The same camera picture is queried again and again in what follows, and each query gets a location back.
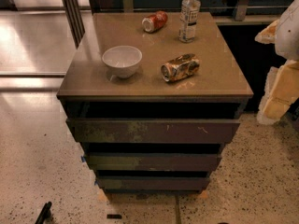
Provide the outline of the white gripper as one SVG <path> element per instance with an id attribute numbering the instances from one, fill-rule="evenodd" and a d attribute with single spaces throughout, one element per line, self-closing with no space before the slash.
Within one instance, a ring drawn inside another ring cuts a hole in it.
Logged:
<path id="1" fill-rule="evenodd" d="M 259 32 L 254 40 L 261 44 L 274 44 L 278 20 Z M 299 98 L 299 62 L 288 60 L 280 68 L 271 67 L 267 74 L 264 96 L 259 104 L 257 121 L 272 125 L 285 115 Z"/>

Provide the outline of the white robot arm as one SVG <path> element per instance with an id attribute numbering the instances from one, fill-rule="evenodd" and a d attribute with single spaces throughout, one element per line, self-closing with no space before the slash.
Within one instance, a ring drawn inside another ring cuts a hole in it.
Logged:
<path id="1" fill-rule="evenodd" d="M 261 30 L 255 40 L 274 44 L 276 55 L 286 59 L 280 68 L 270 68 L 259 104 L 257 121 L 272 125 L 299 98 L 299 0 L 293 0 L 280 18 Z"/>

